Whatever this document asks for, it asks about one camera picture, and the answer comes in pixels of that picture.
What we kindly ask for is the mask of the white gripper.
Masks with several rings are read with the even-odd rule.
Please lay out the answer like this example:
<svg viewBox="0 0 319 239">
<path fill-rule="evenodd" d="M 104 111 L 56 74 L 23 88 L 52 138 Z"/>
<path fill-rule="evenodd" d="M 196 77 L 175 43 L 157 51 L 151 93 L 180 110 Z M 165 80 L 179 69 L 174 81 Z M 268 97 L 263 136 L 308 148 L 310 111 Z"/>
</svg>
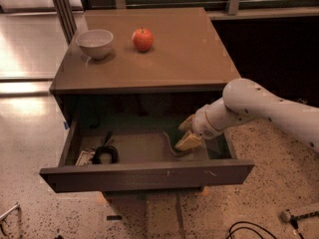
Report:
<svg viewBox="0 0 319 239">
<path fill-rule="evenodd" d="M 189 116 L 179 126 L 185 132 L 183 137 L 175 144 L 180 151 L 187 151 L 201 145 L 201 138 L 213 139 L 221 135 L 209 122 L 206 107 L 199 109 L 194 115 Z"/>
</svg>

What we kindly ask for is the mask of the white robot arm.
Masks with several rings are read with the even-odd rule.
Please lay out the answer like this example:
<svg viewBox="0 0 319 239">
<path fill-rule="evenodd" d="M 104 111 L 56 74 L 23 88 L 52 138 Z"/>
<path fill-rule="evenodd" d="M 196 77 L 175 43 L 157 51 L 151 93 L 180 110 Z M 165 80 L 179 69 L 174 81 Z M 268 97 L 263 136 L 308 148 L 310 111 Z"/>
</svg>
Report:
<svg viewBox="0 0 319 239">
<path fill-rule="evenodd" d="M 319 151 L 319 109 L 281 99 L 248 79 L 235 79 L 222 97 L 188 117 L 178 129 L 183 137 L 173 146 L 188 151 L 205 139 L 220 136 L 227 128 L 253 119 L 273 122 L 316 152 Z"/>
</svg>

